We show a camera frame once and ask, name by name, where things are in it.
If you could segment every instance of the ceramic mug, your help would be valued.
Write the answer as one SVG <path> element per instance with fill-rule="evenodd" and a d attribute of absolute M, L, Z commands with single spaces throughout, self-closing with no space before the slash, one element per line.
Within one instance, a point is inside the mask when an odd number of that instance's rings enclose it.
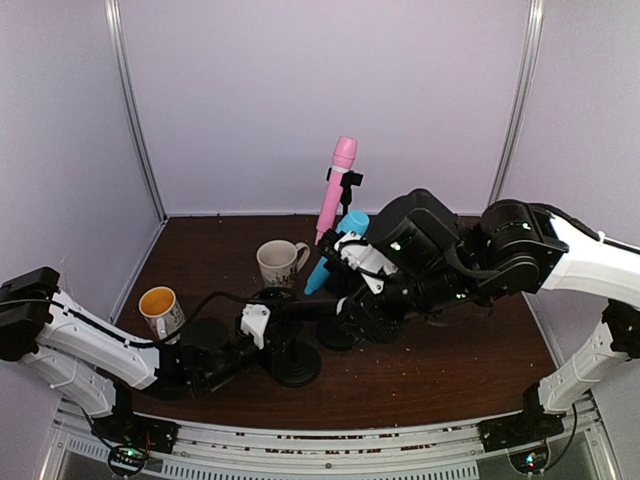
<path fill-rule="evenodd" d="M 310 254 L 309 245 L 302 242 L 294 245 L 286 240 L 271 240 L 262 245 L 256 259 L 265 287 L 293 288 Z"/>
<path fill-rule="evenodd" d="M 159 339 L 175 332 L 186 319 L 175 292 L 169 287 L 155 287 L 148 290 L 140 298 L 138 309 L 153 334 Z M 178 338 L 180 335 L 167 343 L 176 343 Z"/>

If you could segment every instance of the black cable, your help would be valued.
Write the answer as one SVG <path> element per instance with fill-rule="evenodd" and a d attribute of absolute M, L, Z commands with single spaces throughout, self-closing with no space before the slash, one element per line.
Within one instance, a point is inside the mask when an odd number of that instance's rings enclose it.
<path fill-rule="evenodd" d="M 366 246 L 370 245 L 370 243 L 367 242 L 363 238 L 354 238 L 352 240 L 345 240 L 338 247 L 338 253 L 342 253 L 342 250 L 344 250 L 345 247 L 348 247 L 349 245 L 362 245 L 362 246 L 366 247 Z"/>
<path fill-rule="evenodd" d="M 89 417 L 89 414 L 83 409 L 82 414 L 84 415 L 85 420 L 89 424 L 89 428 L 91 429 L 91 434 L 96 437 L 100 442 L 109 449 L 109 453 L 107 454 L 107 466 L 111 473 L 117 476 L 122 476 L 123 474 L 127 477 L 133 477 L 140 473 L 147 464 L 147 461 L 151 458 L 151 456 L 142 450 L 133 445 L 125 445 L 125 444 L 117 444 L 110 445 L 95 429 L 94 423 Z M 134 451 L 137 455 L 135 458 L 132 458 L 131 452 Z M 118 467 L 114 465 L 114 461 L 118 461 L 125 465 L 134 466 L 133 470 L 124 469 L 123 467 Z"/>
<path fill-rule="evenodd" d="M 48 300 L 46 298 L 22 298 L 18 300 L 7 300 L 5 302 L 0 302 L 0 308 L 9 306 L 9 305 L 20 305 L 21 303 L 46 303 L 48 305 L 55 305 L 56 307 L 64 308 L 59 302 L 54 302 L 53 300 Z"/>
<path fill-rule="evenodd" d="M 558 207 L 556 207 L 554 205 L 549 205 L 547 203 L 531 203 L 530 205 L 532 207 L 543 208 L 543 209 L 553 213 L 555 216 L 560 217 L 563 220 L 566 220 L 567 222 L 569 222 L 569 224 L 571 224 L 572 226 L 574 226 L 575 228 L 580 230 L 587 237 L 592 238 L 593 240 L 600 240 L 600 235 L 598 235 L 598 232 L 596 232 L 595 230 L 589 228 L 586 224 L 584 224 L 583 222 L 581 222 L 577 218 L 572 217 L 571 215 L 569 215 L 568 213 L 564 212 L 560 208 L 558 208 Z"/>
<path fill-rule="evenodd" d="M 356 267 L 356 272 L 361 273 L 362 275 L 366 275 L 367 277 L 375 278 L 377 280 L 389 280 L 389 276 L 383 273 L 371 272 L 369 270 L 365 270 L 362 267 Z"/>
<path fill-rule="evenodd" d="M 573 405 L 571 405 L 571 408 L 573 408 L 573 428 L 571 429 L 571 435 L 569 436 L 569 441 L 564 446 L 564 450 L 562 450 L 560 455 L 558 455 L 558 458 L 556 458 L 553 462 L 551 462 L 550 465 L 547 465 L 543 469 L 543 472 L 545 473 L 551 470 L 553 467 L 555 467 L 558 464 L 558 462 L 562 460 L 562 457 L 564 457 L 565 453 L 567 453 L 567 451 L 569 450 L 569 447 L 573 442 L 573 438 L 576 436 L 576 430 L 578 429 L 578 411 L 576 410 L 576 404 L 574 403 Z"/>
<path fill-rule="evenodd" d="M 462 263 L 462 260 L 460 260 L 460 257 L 458 257 L 457 248 L 456 244 L 452 243 L 451 246 L 444 251 L 444 258 L 447 261 L 447 264 L 457 272 L 480 280 L 495 277 L 500 273 L 498 270 L 472 270 L 466 267 Z"/>
<path fill-rule="evenodd" d="M 113 338 L 114 340 L 117 340 L 118 342 L 124 343 L 125 345 L 129 345 L 130 347 L 133 348 L 140 348 L 140 349 L 145 349 L 145 348 L 156 348 L 156 347 L 160 347 L 165 345 L 169 340 L 173 340 L 175 337 L 177 337 L 178 335 L 180 335 L 180 332 L 182 331 L 182 329 L 187 326 L 188 324 L 190 324 L 191 322 L 193 322 L 196 317 L 198 316 L 198 314 L 200 313 L 200 311 L 202 311 L 202 309 L 214 298 L 217 297 L 225 297 L 233 302 L 236 303 L 242 303 L 242 304 L 247 304 L 247 303 L 259 303 L 261 305 L 281 305 L 282 303 L 288 302 L 288 301 L 293 301 L 295 300 L 295 294 L 293 294 L 294 296 L 291 296 L 291 292 L 288 291 L 287 289 L 279 289 L 278 287 L 271 287 L 271 288 L 266 288 L 264 290 L 261 290 L 261 292 L 266 291 L 266 292 L 273 292 L 276 290 L 282 290 L 283 292 L 287 293 L 289 295 L 289 297 L 284 298 L 284 299 L 259 299 L 256 298 L 257 295 L 260 294 L 260 292 L 258 292 L 258 294 L 254 295 L 253 298 L 244 298 L 244 297 L 240 297 L 238 295 L 234 295 L 232 293 L 229 292 L 224 292 L 224 291 L 214 291 L 211 292 L 209 295 L 207 295 L 205 298 L 203 298 L 200 303 L 196 306 L 196 308 L 194 309 L 194 311 L 191 313 L 191 315 L 189 315 L 189 317 L 185 320 L 185 322 L 180 325 L 180 328 L 178 328 L 177 330 L 175 330 L 174 332 L 172 332 L 171 334 L 167 335 L 165 338 L 162 338 L 160 340 L 151 340 L 149 342 L 131 342 L 129 340 L 127 340 L 126 338 L 124 338 L 121 335 L 118 335 L 117 333 L 109 330 L 108 328 L 104 327 L 103 325 L 100 325 L 99 323 L 95 322 L 94 320 L 90 319 L 89 317 L 87 317 L 86 315 L 73 310 L 71 308 L 66 308 L 65 305 L 63 305 L 60 302 L 56 302 L 54 300 L 49 300 L 49 299 L 43 299 L 43 298 L 24 298 L 24 299 L 17 299 L 17 300 L 7 300 L 4 302 L 0 302 L 0 308 L 4 307 L 4 306 L 10 306 L 10 305 L 20 305 L 20 304 L 25 304 L 25 303 L 46 303 L 48 305 L 53 305 L 55 307 L 60 308 L 63 311 L 67 311 L 69 315 L 72 315 L 74 317 L 76 317 L 78 320 L 81 320 L 82 322 L 86 323 L 87 325 L 92 326 L 93 328 L 95 328 L 96 330 L 104 333 L 105 335 Z"/>

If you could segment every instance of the white bracket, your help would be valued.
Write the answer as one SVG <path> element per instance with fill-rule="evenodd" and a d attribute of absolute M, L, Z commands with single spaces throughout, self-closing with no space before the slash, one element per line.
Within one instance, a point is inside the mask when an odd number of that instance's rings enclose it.
<path fill-rule="evenodd" d="M 362 239 L 362 235 L 355 232 L 349 232 L 341 237 L 334 245 L 334 248 L 340 252 L 340 256 L 347 262 L 352 270 L 361 268 L 367 272 L 374 273 L 378 273 L 382 270 L 387 275 L 391 275 L 398 271 L 398 267 L 396 267 L 390 260 L 371 245 L 351 244 L 340 250 L 340 246 L 343 243 L 360 239 Z M 384 290 L 384 280 L 371 277 L 365 273 L 361 273 L 361 275 L 375 295 L 382 293 Z"/>
<path fill-rule="evenodd" d="M 249 304 L 242 310 L 240 330 L 253 337 L 253 343 L 260 350 L 264 348 L 264 332 L 269 324 L 271 311 L 264 305 Z"/>

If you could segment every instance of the cup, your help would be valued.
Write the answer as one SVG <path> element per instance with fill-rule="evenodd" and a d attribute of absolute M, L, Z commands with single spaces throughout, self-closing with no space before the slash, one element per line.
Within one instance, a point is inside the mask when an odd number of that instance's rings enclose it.
<path fill-rule="evenodd" d="M 175 292 L 169 287 L 155 287 L 148 290 L 140 298 L 138 309 L 153 334 L 159 339 L 175 332 L 186 319 Z M 167 343 L 174 344 L 178 338 L 180 335 Z"/>
<path fill-rule="evenodd" d="M 286 240 L 271 240 L 262 245 L 256 259 L 265 287 L 293 288 L 310 254 L 309 245 L 302 242 L 294 245 Z"/>

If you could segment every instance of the pink microphone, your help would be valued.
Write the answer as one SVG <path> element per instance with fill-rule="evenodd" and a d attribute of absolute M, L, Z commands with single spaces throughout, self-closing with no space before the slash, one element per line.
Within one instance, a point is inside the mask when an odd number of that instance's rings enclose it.
<path fill-rule="evenodd" d="M 327 194 L 324 197 L 320 218 L 318 218 L 318 224 L 316 225 L 316 230 L 318 231 L 316 244 L 320 241 L 324 232 L 333 227 L 340 205 L 340 197 L 342 196 L 342 185 L 340 185 L 342 175 L 351 170 L 356 159 L 357 149 L 358 142 L 353 138 L 340 137 L 336 149 L 333 151 L 333 165 L 329 176 L 329 186 L 327 187 Z"/>

